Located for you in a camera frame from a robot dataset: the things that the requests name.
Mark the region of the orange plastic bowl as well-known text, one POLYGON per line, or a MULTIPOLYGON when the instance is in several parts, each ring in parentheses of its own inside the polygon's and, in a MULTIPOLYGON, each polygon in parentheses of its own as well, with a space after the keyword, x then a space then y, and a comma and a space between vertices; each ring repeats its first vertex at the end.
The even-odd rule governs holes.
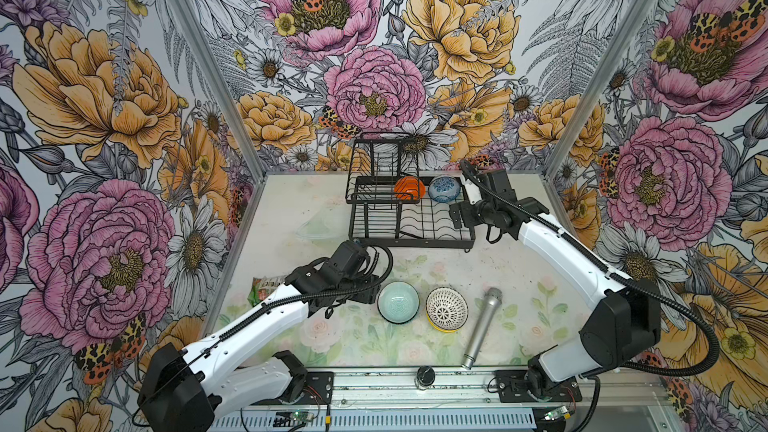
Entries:
POLYGON ((426 186, 415 176, 404 176, 395 183, 394 196, 399 201, 415 202, 421 200, 426 194, 426 186))

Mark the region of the mint green ceramic bowl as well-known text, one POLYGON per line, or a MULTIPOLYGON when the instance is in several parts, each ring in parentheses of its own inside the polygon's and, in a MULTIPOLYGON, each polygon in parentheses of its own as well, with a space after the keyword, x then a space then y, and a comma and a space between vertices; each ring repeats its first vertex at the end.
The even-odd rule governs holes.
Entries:
POLYGON ((403 325, 417 316, 420 299, 416 289, 409 283, 392 282, 381 289, 376 305, 386 322, 403 325))

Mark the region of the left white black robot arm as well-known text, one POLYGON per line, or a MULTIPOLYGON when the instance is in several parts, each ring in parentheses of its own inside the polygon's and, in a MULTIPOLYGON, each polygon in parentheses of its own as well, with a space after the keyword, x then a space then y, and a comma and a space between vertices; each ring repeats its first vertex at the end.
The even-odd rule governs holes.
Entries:
POLYGON ((153 431, 206 431, 220 417, 262 401, 296 401, 306 366, 290 351, 247 366, 284 331, 352 301, 372 304, 392 272, 386 247, 341 243, 329 257, 295 268, 249 312, 181 349, 161 347, 151 358, 137 399, 135 423, 153 431))

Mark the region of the blue floral ceramic bowl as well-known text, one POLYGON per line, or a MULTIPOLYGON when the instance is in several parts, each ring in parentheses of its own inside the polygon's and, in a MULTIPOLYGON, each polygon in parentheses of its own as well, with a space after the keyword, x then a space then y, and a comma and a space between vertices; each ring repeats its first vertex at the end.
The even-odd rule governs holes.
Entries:
POLYGON ((430 199, 437 203, 450 203, 461 195, 462 188, 455 177, 441 175, 430 180, 427 193, 430 199))

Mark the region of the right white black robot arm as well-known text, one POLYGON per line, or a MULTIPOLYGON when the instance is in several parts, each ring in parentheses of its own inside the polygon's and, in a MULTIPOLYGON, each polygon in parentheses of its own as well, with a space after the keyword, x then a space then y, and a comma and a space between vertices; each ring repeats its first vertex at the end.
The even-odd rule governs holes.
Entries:
POLYGON ((554 268, 577 292, 590 315, 577 336, 529 360, 530 395, 543 399, 577 376, 623 366, 661 338, 658 289, 636 282, 611 266, 568 232, 533 197, 520 199, 501 170, 479 171, 460 163, 463 201, 451 206, 457 225, 485 225, 521 242, 554 268))

